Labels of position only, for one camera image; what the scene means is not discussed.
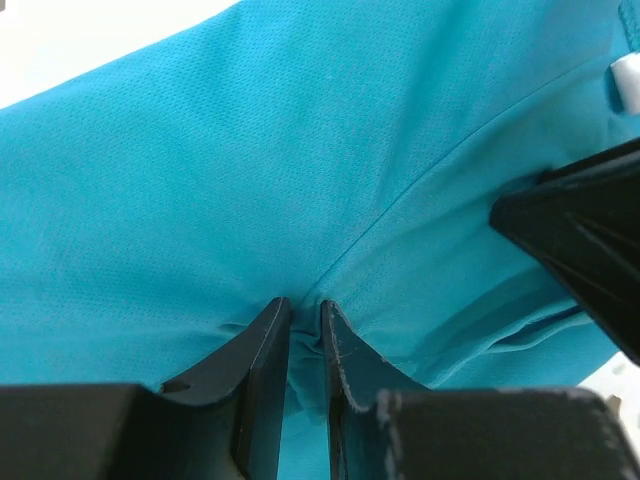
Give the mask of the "teal t shirt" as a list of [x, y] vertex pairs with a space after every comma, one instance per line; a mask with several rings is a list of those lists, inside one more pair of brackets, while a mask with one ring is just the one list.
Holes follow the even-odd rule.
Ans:
[[295, 311], [283, 479], [329, 475], [319, 307], [430, 388], [573, 386], [614, 343], [488, 223], [636, 138], [635, 1], [242, 1], [1, 112], [1, 380], [186, 370]]

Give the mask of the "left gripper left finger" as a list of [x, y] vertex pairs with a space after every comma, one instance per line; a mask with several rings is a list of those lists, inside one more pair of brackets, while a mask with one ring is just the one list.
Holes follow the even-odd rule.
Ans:
[[5, 479], [273, 479], [290, 304], [272, 300], [235, 338], [159, 391], [137, 384], [5, 386]]

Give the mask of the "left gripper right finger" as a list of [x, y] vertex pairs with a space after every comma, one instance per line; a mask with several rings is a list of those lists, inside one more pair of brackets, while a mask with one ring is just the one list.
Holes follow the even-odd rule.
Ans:
[[430, 390], [321, 306], [334, 479], [635, 479], [604, 401], [579, 388]]

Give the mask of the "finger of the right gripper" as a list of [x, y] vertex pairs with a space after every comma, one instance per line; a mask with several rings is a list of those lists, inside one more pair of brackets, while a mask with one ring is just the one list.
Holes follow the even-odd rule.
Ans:
[[632, 361], [639, 358], [639, 142], [541, 175], [491, 208]]

